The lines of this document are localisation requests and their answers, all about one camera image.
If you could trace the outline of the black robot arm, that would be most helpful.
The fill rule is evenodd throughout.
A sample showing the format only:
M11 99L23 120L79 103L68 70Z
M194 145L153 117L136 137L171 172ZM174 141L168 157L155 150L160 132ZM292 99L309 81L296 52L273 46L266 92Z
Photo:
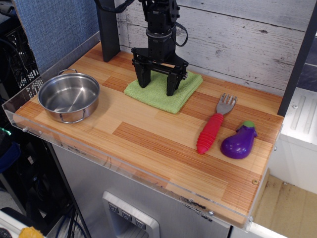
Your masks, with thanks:
M133 48L132 63L135 67L138 83L145 88L151 81L151 72L167 75L167 96L172 96L178 89L181 80L187 77L188 62L179 57L176 46L183 44L176 41L176 28L184 27L177 23L180 7L175 0L141 1L148 24L146 35L147 48Z

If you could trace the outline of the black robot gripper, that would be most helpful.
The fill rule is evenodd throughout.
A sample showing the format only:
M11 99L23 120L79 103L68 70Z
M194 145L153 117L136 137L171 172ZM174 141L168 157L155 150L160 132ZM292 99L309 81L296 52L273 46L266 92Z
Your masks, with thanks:
M173 96L182 79L187 77L188 63L176 52L174 37L158 39L150 37L147 48L132 48L132 63L138 83L145 88L151 81L151 71L168 75L167 96Z

